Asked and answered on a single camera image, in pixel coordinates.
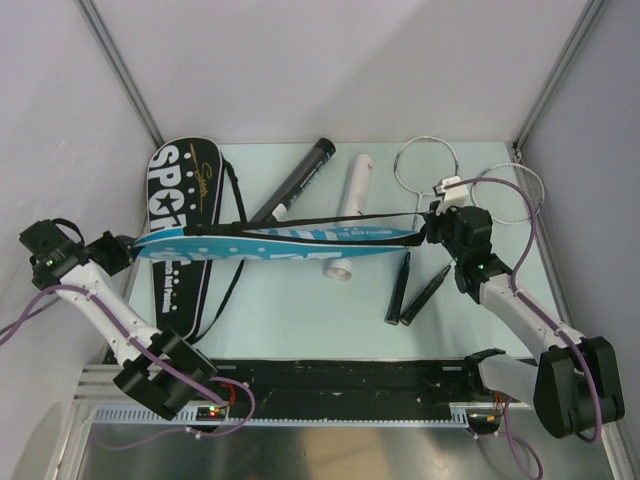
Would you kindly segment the blue sport racket cover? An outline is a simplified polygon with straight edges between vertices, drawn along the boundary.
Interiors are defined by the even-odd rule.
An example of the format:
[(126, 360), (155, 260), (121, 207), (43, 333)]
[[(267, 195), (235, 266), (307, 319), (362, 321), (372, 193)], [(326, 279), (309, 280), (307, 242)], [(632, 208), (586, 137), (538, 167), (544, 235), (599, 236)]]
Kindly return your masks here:
[(131, 242), (133, 256), (154, 261), (327, 260), (393, 253), (417, 247), (427, 227), (377, 225), (394, 213), (283, 222), (233, 222), (158, 230)]

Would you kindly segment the black sport racket cover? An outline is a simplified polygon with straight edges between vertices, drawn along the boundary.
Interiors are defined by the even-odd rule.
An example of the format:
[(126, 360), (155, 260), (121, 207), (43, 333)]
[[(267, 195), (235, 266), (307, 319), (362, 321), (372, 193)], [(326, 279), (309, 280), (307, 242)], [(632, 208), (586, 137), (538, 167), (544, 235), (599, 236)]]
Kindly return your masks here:
[[(201, 136), (166, 142), (152, 156), (146, 191), (149, 231), (220, 221), (229, 180), (238, 217), (247, 219), (239, 181), (219, 146)], [(151, 267), (156, 325), (194, 344), (210, 330), (202, 326), (211, 277), (210, 261), (161, 261)]]

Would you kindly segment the white shuttlecock tube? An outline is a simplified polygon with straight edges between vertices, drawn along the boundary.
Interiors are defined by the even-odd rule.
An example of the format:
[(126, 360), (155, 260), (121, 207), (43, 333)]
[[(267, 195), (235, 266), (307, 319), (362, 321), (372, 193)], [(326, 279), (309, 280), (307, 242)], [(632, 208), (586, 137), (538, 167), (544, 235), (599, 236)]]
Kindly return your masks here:
[[(343, 189), (339, 217), (361, 216), (366, 206), (374, 161), (367, 154), (358, 154), (350, 162)], [(353, 259), (332, 258), (326, 262), (325, 275), (339, 281), (352, 278)]]

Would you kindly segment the black shuttlecock tube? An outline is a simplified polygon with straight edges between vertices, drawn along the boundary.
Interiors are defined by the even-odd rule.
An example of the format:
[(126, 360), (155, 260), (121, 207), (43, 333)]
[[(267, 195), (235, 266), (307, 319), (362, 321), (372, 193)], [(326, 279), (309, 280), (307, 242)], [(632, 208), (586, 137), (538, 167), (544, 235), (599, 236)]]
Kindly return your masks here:
[(336, 152), (334, 143), (320, 138), (251, 218), (251, 223), (278, 222)]

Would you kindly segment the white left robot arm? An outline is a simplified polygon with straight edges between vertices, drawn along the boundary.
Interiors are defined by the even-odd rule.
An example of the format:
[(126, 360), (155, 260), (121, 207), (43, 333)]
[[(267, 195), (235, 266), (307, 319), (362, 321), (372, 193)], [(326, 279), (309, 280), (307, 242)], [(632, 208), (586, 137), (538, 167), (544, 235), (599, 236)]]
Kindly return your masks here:
[(87, 244), (61, 227), (65, 219), (40, 220), (19, 234), (30, 252), (32, 283), (80, 310), (109, 344), (121, 371), (114, 384), (165, 420), (196, 397), (221, 407), (222, 376), (196, 348), (171, 330), (144, 321), (114, 289), (111, 277), (133, 263), (133, 239), (105, 232)]

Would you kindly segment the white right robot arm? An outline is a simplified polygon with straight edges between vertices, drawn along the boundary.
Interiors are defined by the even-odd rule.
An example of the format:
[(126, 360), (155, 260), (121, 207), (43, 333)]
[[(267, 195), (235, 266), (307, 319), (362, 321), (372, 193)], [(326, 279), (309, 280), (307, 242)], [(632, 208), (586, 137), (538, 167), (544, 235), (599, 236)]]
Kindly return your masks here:
[(599, 432), (624, 418), (626, 409), (613, 345), (588, 338), (514, 283), (515, 271), (492, 251), (492, 219), (474, 206), (444, 210), (439, 201), (424, 213), (430, 244), (455, 262), (458, 290), (498, 317), (527, 347), (534, 364), (494, 349), (471, 355), (477, 366), (462, 376), (464, 393), (476, 401), (496, 390), (534, 408), (556, 438)]

